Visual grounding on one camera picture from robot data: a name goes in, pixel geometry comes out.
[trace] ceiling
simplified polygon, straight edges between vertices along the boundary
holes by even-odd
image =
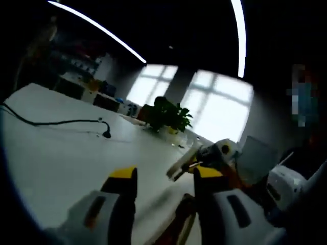
[[[60,2],[113,32],[147,63],[207,69],[237,77],[238,33],[230,0],[211,5]],[[242,5],[246,28],[245,81],[285,93],[285,88],[290,87],[293,63],[324,60],[323,8],[310,7],[308,1],[303,6],[267,0],[247,0]],[[104,40],[108,52],[118,59],[142,65],[91,24],[50,4],[47,8],[58,16],[58,28],[86,39]]]

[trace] black cable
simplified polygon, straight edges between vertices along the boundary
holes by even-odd
[[[4,107],[6,107],[8,110],[10,110],[14,116],[16,116],[19,120],[33,126],[49,126],[49,125],[60,125],[60,124],[70,124],[70,123],[80,123],[80,122],[86,122],[86,123],[101,123],[105,124],[107,126],[107,130],[102,134],[106,138],[111,138],[110,135],[110,126],[107,122],[101,121],[101,120],[86,120],[86,119],[80,119],[80,120],[66,120],[66,121],[54,121],[54,122],[33,122],[29,121],[20,115],[18,115],[13,109],[11,109],[7,104],[2,103]]]

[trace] bright window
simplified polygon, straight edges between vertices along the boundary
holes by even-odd
[[[163,96],[177,72],[177,66],[147,65],[133,84],[127,100],[139,106],[154,105],[158,96]]]
[[[250,84],[213,72],[198,71],[182,101],[182,106],[194,117],[193,128],[189,129],[212,142],[225,138],[238,142],[252,95]]]

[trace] led light strip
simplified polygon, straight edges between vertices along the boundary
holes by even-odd
[[[57,2],[53,2],[53,1],[48,1],[48,3],[53,4],[54,6],[64,9],[72,14],[75,14],[79,17],[81,17],[82,19],[86,20],[87,22],[91,23],[92,25],[94,25],[95,27],[99,28],[101,31],[103,31],[104,33],[106,33],[107,35],[109,35],[111,38],[113,38],[115,41],[117,41],[118,43],[120,43],[125,49],[127,49],[129,52],[131,52],[132,54],[134,54],[139,60],[141,60],[143,63],[147,63],[147,61],[145,59],[143,59],[137,52],[135,52],[131,47],[129,47],[126,43],[124,43],[122,40],[120,40],[116,35],[114,35],[113,33],[111,33],[110,31],[108,31],[107,29],[105,29],[103,26],[101,26],[100,24],[96,23],[94,20],[90,19],[89,17],[85,16],[84,14],[70,8],[67,7],[66,5],[57,3]]]
[[[243,9],[241,0],[231,0],[233,5],[234,14],[237,24],[237,32],[239,37],[239,74],[242,78],[244,76],[245,69],[245,57],[246,57],[246,33],[245,33],[245,21],[243,15]]]

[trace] ceiling light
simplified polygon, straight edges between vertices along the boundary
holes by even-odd
[[[233,5],[234,14],[237,24],[237,32],[239,37],[239,73],[238,76],[242,78],[244,76],[245,69],[245,57],[246,57],[246,33],[245,33],[245,21],[243,15],[243,9],[241,0],[231,0]]]
[[[104,33],[106,33],[107,35],[109,35],[111,38],[113,38],[115,41],[117,41],[118,43],[120,43],[125,49],[127,49],[129,52],[131,52],[132,54],[134,54],[139,60],[141,60],[143,63],[147,63],[147,61],[145,59],[143,59],[137,52],[135,52],[131,47],[129,47],[126,43],[124,43],[122,40],[120,40],[116,35],[114,35],[113,33],[111,33],[110,31],[108,31],[107,29],[105,29],[103,26],[101,26],[100,24],[96,23],[94,20],[90,19],[89,17],[85,16],[84,14],[70,8],[67,7],[63,4],[57,3],[57,2],[53,2],[53,1],[48,1],[48,3],[53,4],[54,6],[64,9],[72,14],[75,14],[79,17],[81,17],[82,19],[86,20],[87,22],[91,23],[92,25],[94,25],[95,27],[99,28],[101,31],[103,31]]]

